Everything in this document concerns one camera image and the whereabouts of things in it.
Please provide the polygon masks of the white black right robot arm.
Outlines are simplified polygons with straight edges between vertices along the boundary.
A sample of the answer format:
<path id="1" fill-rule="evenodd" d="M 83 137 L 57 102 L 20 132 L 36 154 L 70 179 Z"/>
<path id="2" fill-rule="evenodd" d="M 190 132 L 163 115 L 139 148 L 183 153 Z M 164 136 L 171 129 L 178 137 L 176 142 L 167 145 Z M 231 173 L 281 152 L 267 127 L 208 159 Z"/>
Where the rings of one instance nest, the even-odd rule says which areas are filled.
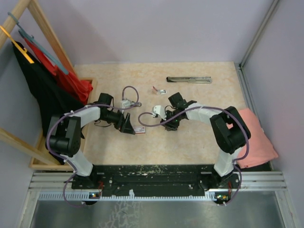
<path id="1" fill-rule="evenodd" d="M 175 93 L 168 100 L 171 111 L 161 105 L 152 108 L 155 115 L 161 118 L 166 131 L 176 131 L 180 121 L 184 119 L 200 121 L 211 126 L 220 148 L 212 170 L 212 182 L 218 188 L 225 187 L 234 170 L 237 156 L 251 138 L 251 132 L 240 113 L 233 106 L 220 109 L 203 106 L 194 100 L 187 102 L 180 93 Z"/>

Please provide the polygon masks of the large black chrome stapler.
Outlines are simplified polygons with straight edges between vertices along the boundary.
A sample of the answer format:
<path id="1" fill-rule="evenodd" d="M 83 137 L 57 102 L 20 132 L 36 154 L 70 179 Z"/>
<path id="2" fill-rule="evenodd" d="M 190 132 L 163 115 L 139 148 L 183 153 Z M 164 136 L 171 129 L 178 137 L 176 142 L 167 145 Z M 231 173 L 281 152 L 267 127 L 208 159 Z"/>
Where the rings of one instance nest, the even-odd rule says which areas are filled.
<path id="1" fill-rule="evenodd" d="M 166 81 L 169 83 L 187 82 L 198 84 L 211 84 L 211 77 L 166 77 Z"/>

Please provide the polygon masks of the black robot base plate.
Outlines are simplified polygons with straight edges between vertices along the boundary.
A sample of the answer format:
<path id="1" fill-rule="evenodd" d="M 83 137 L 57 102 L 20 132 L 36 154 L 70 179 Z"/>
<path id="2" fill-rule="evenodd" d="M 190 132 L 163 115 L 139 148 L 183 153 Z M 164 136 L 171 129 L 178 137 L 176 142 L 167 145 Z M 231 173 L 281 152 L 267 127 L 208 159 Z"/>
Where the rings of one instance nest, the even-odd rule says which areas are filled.
<path id="1" fill-rule="evenodd" d="M 204 196 L 210 189 L 236 189 L 239 177 L 232 173 L 217 182 L 213 165 L 95 165 L 88 177 L 75 176 L 74 190 L 100 190 L 102 196 L 188 197 Z"/>

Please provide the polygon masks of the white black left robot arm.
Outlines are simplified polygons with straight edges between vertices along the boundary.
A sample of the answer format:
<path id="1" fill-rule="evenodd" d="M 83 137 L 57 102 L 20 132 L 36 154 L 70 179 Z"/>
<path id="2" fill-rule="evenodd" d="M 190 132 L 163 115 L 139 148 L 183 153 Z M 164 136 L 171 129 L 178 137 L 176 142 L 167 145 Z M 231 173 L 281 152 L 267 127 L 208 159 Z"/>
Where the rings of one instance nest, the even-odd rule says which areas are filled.
<path id="1" fill-rule="evenodd" d="M 122 133 L 135 134 L 130 114 L 124 111 L 135 107 L 138 102 L 123 99 L 120 107 L 111 106 L 113 97 L 101 93 L 99 100 L 76 111 L 51 118 L 45 146 L 52 155 L 67 162 L 82 183 L 92 189 L 98 185 L 99 177 L 93 174 L 94 165 L 88 161 L 81 149 L 82 129 L 89 123 L 105 121 Z"/>

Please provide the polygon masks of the red white staple box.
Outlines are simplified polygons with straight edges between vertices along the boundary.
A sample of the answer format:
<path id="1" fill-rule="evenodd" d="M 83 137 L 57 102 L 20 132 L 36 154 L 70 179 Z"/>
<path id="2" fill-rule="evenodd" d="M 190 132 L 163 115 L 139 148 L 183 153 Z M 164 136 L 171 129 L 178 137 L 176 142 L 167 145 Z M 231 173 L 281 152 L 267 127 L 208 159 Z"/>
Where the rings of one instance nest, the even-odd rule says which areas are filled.
<path id="1" fill-rule="evenodd" d="M 145 132 L 146 132 L 144 126 L 137 126 L 137 127 L 134 127 L 134 131 L 135 131 L 136 134 L 142 134 L 142 133 L 145 133 Z"/>

